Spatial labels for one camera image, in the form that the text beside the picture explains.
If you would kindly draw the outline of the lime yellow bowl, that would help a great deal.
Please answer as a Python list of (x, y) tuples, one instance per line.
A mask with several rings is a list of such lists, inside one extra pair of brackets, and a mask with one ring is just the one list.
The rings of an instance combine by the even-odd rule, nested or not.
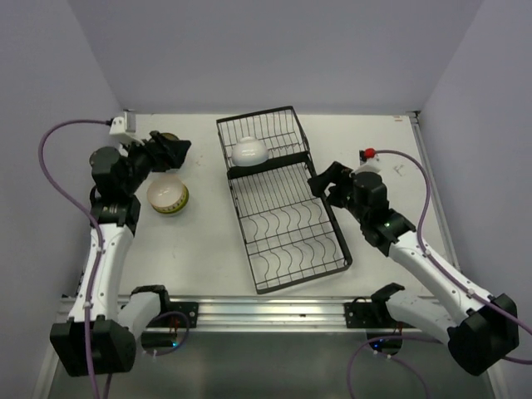
[(185, 190), (183, 194), (181, 195), (180, 199), (175, 204), (171, 206), (167, 206), (167, 207), (160, 207), (160, 206), (155, 206), (155, 205), (152, 205), (151, 207), (153, 210), (161, 209), (162, 211), (168, 211), (168, 210), (175, 209), (175, 208), (182, 208), (187, 205), (189, 201), (189, 197), (190, 197), (189, 191)]

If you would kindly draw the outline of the white black striped bowl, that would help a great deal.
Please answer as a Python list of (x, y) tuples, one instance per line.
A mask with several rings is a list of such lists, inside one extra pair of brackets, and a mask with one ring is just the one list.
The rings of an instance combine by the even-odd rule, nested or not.
[(147, 190), (150, 205), (167, 207), (175, 204), (186, 190), (179, 178), (174, 175), (163, 175), (154, 180)]

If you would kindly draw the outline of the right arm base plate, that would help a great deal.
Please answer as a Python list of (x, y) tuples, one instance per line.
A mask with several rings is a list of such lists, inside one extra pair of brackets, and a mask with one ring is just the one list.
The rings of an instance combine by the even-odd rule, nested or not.
[(378, 299), (356, 297), (343, 304), (343, 316), (348, 329), (386, 329), (395, 328), (397, 321), (387, 310), (386, 302)]

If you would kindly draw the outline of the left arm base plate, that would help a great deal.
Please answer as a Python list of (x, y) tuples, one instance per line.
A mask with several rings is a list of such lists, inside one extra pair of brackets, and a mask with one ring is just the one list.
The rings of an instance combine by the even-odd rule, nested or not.
[(167, 324), (171, 329), (184, 328), (186, 324), (185, 319), (188, 320), (190, 328), (197, 327), (197, 320), (198, 320), (199, 310), (200, 310), (200, 304), (198, 302), (191, 302), (191, 301), (171, 302), (168, 307), (168, 310), (173, 313), (182, 313), (182, 316), (170, 315), (168, 317)]

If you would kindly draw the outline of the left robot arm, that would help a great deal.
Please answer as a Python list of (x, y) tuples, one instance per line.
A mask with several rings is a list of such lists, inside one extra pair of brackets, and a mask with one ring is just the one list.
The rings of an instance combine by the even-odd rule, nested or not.
[(179, 169), (191, 147), (171, 133), (152, 131), (122, 154), (112, 146), (91, 154), (91, 247), (76, 301), (63, 323), (52, 325), (51, 344), (71, 377), (128, 372), (137, 343), (151, 323), (172, 318), (166, 288), (135, 288), (129, 302), (118, 303), (119, 286), (140, 216), (135, 193), (152, 172)]

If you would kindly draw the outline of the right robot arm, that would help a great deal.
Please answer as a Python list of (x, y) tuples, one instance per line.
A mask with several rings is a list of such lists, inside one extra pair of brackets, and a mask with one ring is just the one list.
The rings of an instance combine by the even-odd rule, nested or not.
[(420, 230), (396, 212), (382, 177), (369, 170), (351, 170), (334, 162), (308, 179), (314, 196), (325, 195), (331, 206), (346, 209), (359, 223), (364, 239), (400, 264), (438, 300), (434, 305), (398, 285), (372, 296), (374, 323), (404, 322), (446, 345), (456, 363), (479, 376), (520, 343), (517, 307), (506, 294), (497, 297), (471, 282), (426, 245)]

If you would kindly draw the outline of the dark patterned bowl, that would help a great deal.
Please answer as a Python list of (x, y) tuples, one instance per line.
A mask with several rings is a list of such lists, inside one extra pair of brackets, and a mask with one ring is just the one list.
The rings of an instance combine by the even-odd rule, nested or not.
[(174, 135), (172, 133), (169, 133), (169, 132), (161, 133), (161, 135), (167, 140), (171, 140), (171, 141), (178, 141), (179, 140), (179, 138), (176, 135)]

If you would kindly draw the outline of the white ceramic bowl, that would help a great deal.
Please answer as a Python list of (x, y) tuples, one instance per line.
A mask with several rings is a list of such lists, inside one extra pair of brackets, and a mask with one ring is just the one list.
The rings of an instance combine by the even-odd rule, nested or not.
[(250, 167), (268, 160), (266, 145), (255, 137), (241, 138), (232, 149), (232, 162), (235, 166)]

